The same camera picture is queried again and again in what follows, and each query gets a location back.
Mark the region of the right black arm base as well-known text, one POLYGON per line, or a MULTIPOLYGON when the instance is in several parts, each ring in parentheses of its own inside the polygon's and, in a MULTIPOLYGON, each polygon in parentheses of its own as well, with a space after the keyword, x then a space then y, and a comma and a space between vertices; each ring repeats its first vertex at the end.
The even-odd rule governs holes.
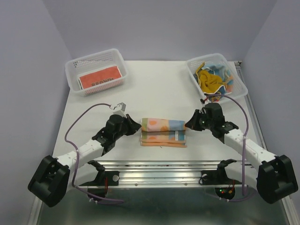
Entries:
POLYGON ((237 161, 234 159, 222 160, 218 165, 216 170, 201 170, 201 177, 199 179, 199 184, 201 185, 231 185, 233 181, 235 184, 241 184, 238 180, 233 180, 228 178, 225 168, 237 161))

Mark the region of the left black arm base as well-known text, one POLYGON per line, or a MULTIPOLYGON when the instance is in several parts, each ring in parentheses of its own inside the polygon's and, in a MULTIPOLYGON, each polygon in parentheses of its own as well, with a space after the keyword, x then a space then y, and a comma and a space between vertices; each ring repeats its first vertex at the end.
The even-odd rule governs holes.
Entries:
POLYGON ((77 181, 81 186, 118 186, 119 176, 119 171, 109 171, 92 160, 79 169, 77 181))

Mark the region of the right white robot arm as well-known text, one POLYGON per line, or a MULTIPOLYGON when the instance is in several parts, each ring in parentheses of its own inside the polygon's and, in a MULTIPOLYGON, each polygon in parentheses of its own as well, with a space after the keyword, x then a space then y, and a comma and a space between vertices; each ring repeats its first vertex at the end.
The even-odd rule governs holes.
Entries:
POLYGON ((229 185, 235 181, 255 189, 270 204, 298 191, 291 159, 277 156, 246 138, 237 125, 225 120, 220 104, 208 103, 195 110, 185 126, 195 131, 209 130, 245 160, 222 160, 216 170, 202 170, 202 185, 229 185))

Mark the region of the brown bear towel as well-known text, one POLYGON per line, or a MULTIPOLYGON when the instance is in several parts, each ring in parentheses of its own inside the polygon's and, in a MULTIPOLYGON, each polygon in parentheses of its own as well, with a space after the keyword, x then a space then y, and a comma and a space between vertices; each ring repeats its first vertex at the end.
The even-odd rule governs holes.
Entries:
POLYGON ((101 70, 80 75, 78 83, 80 88, 87 89, 91 88, 112 80, 116 80, 122 77, 122 74, 117 66, 103 68, 101 70))

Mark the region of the yellow blue hello towel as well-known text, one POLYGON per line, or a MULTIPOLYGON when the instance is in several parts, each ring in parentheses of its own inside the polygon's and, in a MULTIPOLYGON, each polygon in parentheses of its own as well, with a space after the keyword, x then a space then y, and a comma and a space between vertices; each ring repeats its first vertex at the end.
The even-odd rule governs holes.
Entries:
POLYGON ((204 95, 225 94, 226 84, 220 76, 210 73, 202 63, 195 71, 194 77, 204 95))

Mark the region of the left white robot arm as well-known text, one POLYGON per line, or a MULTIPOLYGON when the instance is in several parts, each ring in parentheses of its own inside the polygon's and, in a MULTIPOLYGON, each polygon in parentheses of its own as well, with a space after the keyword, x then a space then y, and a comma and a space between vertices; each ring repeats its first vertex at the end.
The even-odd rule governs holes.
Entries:
POLYGON ((57 205, 72 188, 92 182, 106 184, 105 168, 95 159, 115 147, 122 136, 134 135, 141 128, 128 114, 113 114, 106 125, 74 151, 44 157, 28 184, 28 190, 48 207, 57 205))

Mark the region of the orange plush towel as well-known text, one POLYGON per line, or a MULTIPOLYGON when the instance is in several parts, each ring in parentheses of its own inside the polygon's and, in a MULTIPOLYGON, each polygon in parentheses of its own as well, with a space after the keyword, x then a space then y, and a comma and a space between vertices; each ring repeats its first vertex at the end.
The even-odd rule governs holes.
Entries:
POLYGON ((160 146, 185 148, 186 127, 183 120, 157 118, 141 119, 140 144, 142 146, 160 146))

